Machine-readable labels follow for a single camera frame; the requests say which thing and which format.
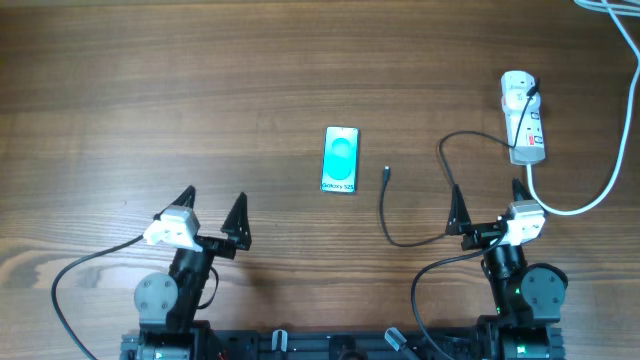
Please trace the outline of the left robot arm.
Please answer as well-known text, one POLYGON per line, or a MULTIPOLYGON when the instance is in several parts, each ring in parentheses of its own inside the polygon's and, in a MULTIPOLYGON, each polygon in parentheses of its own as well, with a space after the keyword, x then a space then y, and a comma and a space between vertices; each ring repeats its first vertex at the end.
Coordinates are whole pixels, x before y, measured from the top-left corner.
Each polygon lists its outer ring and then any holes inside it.
POLYGON ((220 232, 223 238, 201 236, 194 212, 196 189, 187 187, 171 204, 156 214, 143 233, 149 245, 165 243, 176 249, 166 273, 144 277, 134 292, 139 313, 139 333, 121 344, 122 359, 226 359, 225 346, 208 321, 195 319, 210 305, 201 303, 213 260, 232 260, 252 244, 248 199, 240 193, 220 232))

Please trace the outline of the turquoise screen smartphone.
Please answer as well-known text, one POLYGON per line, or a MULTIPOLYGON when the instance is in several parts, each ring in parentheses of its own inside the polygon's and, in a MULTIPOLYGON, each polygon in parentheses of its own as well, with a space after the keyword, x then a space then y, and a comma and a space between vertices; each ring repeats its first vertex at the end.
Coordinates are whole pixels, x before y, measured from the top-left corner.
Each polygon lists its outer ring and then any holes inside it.
POLYGON ((358 128, 326 128, 320 185, 323 192, 356 192, 359 135, 358 128))

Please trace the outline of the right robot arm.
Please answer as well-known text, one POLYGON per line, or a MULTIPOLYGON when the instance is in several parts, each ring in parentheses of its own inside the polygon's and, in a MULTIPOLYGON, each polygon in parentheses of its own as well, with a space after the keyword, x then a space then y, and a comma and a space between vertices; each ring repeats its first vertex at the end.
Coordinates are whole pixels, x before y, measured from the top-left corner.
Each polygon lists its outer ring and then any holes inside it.
POLYGON ((512 181, 514 201, 493 222, 473 223, 460 190, 452 188, 447 235, 461 235, 464 251, 481 252, 496 308, 478 318, 470 352, 476 359, 564 359, 561 320, 568 277, 547 263, 530 264, 524 245, 540 236, 545 210, 512 181))

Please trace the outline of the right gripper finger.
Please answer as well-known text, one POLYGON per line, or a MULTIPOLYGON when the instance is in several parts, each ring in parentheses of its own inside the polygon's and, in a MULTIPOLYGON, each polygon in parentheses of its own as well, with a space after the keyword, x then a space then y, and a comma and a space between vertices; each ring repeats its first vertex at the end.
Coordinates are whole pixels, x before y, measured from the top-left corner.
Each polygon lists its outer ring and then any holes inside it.
POLYGON ((463 235, 472 231, 472 221, 464 197, 458 184, 452 187, 450 212, 445 228, 445 234, 450 236, 463 235))
POLYGON ((512 192, 515 201, 528 201, 533 197, 518 178, 512 180, 512 192))

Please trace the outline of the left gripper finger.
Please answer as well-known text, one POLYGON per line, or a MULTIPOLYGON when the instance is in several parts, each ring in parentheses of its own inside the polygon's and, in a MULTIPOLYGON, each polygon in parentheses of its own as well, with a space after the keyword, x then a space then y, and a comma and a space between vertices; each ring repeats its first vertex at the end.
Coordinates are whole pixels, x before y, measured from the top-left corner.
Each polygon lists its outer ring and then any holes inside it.
POLYGON ((166 209, 170 206, 194 208, 196 197, 196 188, 193 185, 189 185, 173 202, 171 202, 166 209))
POLYGON ((248 218, 248 198, 244 192, 237 197, 220 231, 237 249, 249 250, 252 244, 248 218))

